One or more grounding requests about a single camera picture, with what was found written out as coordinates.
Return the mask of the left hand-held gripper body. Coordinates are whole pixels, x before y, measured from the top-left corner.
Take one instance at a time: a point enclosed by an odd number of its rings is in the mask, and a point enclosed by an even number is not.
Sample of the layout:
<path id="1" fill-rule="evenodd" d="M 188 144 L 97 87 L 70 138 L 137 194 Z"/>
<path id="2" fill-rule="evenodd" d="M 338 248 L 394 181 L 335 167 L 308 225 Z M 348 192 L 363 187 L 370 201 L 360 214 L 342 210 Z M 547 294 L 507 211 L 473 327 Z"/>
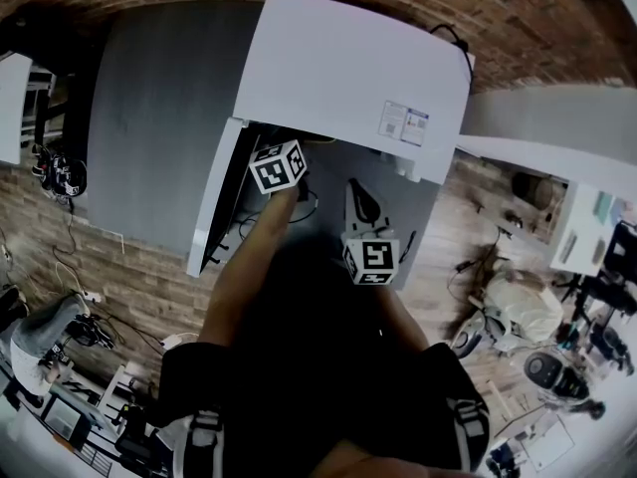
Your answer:
<path id="1" fill-rule="evenodd" d="M 297 185 L 308 163 L 300 143 L 293 139 L 253 152 L 249 168 L 260 193 L 268 195 Z"/>

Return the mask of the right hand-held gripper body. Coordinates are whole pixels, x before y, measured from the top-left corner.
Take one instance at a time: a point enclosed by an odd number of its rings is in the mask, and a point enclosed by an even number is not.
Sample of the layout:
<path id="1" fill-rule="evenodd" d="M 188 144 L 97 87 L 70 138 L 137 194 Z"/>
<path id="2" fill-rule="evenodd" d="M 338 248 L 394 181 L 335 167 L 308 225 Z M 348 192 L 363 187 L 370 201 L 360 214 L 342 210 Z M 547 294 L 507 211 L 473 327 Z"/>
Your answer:
<path id="1" fill-rule="evenodd" d="M 354 285 L 389 285 L 399 269 L 399 239 L 383 204 L 357 179 L 345 190 L 342 260 Z"/>

